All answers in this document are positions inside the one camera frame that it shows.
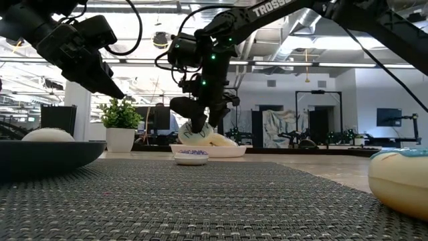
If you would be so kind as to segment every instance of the potted plant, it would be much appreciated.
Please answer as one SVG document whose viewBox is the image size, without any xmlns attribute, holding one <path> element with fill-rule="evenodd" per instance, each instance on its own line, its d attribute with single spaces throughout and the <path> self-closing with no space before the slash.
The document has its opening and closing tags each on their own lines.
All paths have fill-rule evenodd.
<svg viewBox="0 0 428 241">
<path fill-rule="evenodd" d="M 365 145 L 365 144 L 366 143 L 365 143 L 365 139 L 364 139 L 363 135 L 357 134 L 354 137 L 354 145 L 361 146 L 361 145 Z"/>
<path fill-rule="evenodd" d="M 107 150 L 114 153 L 130 152 L 141 116 L 125 99 L 119 104 L 113 98 L 110 105 L 101 104 L 99 109 L 104 113 L 101 121 L 107 128 Z"/>
</svg>

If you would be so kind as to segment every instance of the purple candy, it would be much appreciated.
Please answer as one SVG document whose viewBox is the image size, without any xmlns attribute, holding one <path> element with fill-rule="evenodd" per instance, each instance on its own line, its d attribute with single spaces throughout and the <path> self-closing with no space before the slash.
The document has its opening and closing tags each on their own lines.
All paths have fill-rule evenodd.
<svg viewBox="0 0 428 241">
<path fill-rule="evenodd" d="M 208 155 L 208 152 L 202 150 L 180 150 L 179 153 L 190 155 Z"/>
</svg>

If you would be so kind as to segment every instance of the dark blue bowl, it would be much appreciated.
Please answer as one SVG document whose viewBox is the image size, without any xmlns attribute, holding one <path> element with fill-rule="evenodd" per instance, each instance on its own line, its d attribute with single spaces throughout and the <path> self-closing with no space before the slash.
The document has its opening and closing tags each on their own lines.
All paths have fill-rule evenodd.
<svg viewBox="0 0 428 241">
<path fill-rule="evenodd" d="M 0 178 L 57 175 L 99 158 L 106 142 L 0 141 Z"/>
</svg>

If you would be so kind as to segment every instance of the pillar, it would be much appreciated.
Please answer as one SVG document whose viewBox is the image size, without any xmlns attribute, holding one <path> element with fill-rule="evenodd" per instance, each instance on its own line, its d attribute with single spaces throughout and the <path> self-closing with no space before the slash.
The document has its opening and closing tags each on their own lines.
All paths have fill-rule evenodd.
<svg viewBox="0 0 428 241">
<path fill-rule="evenodd" d="M 89 141 L 89 123 L 91 119 L 91 92 L 75 82 L 67 81 L 64 106 L 77 106 L 74 139 Z"/>
</svg>

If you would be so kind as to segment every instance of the green plant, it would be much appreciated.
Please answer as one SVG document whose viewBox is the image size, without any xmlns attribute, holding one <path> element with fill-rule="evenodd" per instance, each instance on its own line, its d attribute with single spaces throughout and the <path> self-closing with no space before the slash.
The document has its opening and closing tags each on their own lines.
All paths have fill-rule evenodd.
<svg viewBox="0 0 428 241">
<path fill-rule="evenodd" d="M 137 129 L 141 116 L 125 99 L 119 104 L 118 99 L 110 100 L 110 105 L 101 104 L 98 107 L 104 113 L 101 118 L 106 128 Z"/>
</svg>

